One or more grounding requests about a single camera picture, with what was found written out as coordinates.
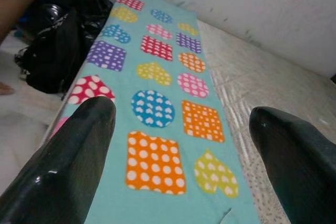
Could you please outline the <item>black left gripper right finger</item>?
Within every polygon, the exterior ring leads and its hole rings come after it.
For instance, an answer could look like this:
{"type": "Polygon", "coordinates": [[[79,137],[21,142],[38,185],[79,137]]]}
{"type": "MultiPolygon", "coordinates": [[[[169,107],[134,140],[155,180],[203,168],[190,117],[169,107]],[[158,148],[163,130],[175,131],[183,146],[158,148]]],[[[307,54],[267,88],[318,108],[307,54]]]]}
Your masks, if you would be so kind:
{"type": "Polygon", "coordinates": [[[249,131],[291,223],[335,223],[335,144],[290,113],[252,109],[249,131]]]}

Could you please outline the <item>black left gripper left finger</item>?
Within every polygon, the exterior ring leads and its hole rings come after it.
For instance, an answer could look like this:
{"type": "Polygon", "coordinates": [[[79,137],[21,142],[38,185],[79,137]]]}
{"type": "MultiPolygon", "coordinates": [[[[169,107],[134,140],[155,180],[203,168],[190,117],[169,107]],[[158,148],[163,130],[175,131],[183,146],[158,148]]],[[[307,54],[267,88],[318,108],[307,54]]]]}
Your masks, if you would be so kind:
{"type": "Polygon", "coordinates": [[[82,103],[1,195],[1,223],[84,223],[104,169],[116,109],[82,103]]]}

